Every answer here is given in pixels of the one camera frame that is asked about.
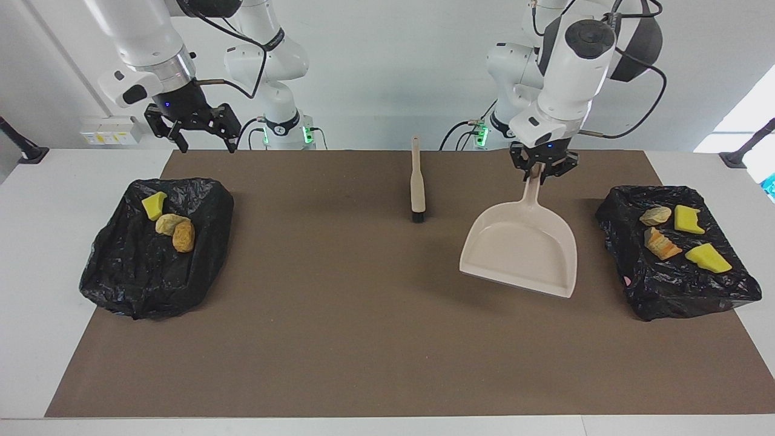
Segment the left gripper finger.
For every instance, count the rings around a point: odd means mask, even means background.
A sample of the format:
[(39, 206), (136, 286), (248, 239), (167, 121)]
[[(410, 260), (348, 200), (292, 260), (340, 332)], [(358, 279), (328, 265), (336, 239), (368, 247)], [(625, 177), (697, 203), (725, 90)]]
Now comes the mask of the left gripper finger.
[(548, 177), (560, 177), (567, 174), (567, 172), (573, 170), (578, 166), (579, 155), (573, 151), (567, 151), (566, 155), (562, 158), (551, 157), (550, 160), (543, 164), (542, 169), (542, 184), (545, 183)]
[(511, 148), (510, 157), (515, 168), (524, 172), (523, 181), (527, 182), (531, 178), (535, 166), (532, 150), (530, 148)]

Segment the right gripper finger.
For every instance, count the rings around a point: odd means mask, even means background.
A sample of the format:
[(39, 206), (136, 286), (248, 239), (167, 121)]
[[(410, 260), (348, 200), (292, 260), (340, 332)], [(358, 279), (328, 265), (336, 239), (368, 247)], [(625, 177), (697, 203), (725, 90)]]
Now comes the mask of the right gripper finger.
[(156, 104), (147, 105), (144, 116), (155, 137), (166, 138), (168, 141), (175, 144), (182, 153), (188, 151), (188, 141), (185, 140), (180, 132), (182, 129), (182, 124), (180, 124), (180, 122), (176, 121), (173, 122), (172, 126), (168, 126), (164, 120), (162, 111)]
[(230, 104), (221, 104), (216, 108), (211, 108), (209, 113), (210, 134), (221, 138), (227, 151), (231, 154), (235, 153), (240, 142), (242, 124)]

